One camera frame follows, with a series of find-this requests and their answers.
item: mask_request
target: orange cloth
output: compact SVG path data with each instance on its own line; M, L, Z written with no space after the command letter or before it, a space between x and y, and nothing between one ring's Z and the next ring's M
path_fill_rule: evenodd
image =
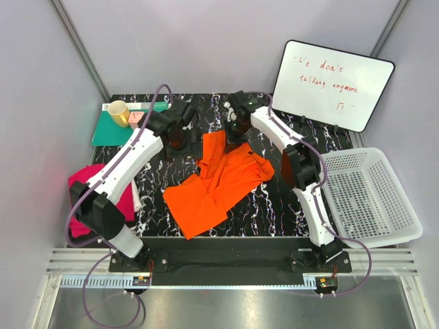
M253 153L249 144L225 154L225 131L204 134L201 173L163 193L171 214L186 239L227 219L227 211L252 189L274 175L268 160Z

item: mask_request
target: black marble table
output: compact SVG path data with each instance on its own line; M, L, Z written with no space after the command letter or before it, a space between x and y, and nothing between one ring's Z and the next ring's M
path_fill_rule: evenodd
M185 101L192 99L200 113L199 127L203 133L223 130L226 118L223 107L226 94L181 94L174 95ZM262 95L249 95L249 98ZM152 95L113 95L112 101L148 102ZM160 95L159 101L167 101ZM331 128L321 123L306 120L299 124L297 117L283 112L279 117L303 136L312 135L318 142L321 153L352 148L348 131ZM273 143L260 131L251 128L247 133L250 146L260 156L267 158L276 171L269 182L260 184L248 193L228 212L228 219L202 234L203 236L307 236L308 227L297 196L281 177L281 154ZM93 164L108 163L120 147L97 147ZM182 236L172 217L162 193L168 186L179 185L192 173L198 172L194 160L175 159L165 162L154 157L135 177L139 189L142 209L137 214L134 231L139 236Z

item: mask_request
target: yellow cup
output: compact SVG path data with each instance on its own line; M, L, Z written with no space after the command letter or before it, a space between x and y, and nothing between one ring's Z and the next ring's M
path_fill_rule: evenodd
M128 118L130 117L130 110L124 101L114 101L107 109L109 115L117 125L121 127L128 127Z

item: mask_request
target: green cutting board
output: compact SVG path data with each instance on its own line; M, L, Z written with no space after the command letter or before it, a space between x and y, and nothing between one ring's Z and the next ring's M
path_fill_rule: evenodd
M154 111L162 112L167 110L165 101L154 104ZM130 110L130 112L148 112L147 109ZM128 142L132 134L131 127L123 128L117 125L106 110L102 110L97 122L95 134L91 141L92 146L120 146Z

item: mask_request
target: perforated basket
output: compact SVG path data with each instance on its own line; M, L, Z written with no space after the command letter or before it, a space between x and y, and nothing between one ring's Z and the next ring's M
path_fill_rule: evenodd
M341 236L374 248L422 235L422 225L382 151L347 149L323 154L323 158L329 172L323 191Z

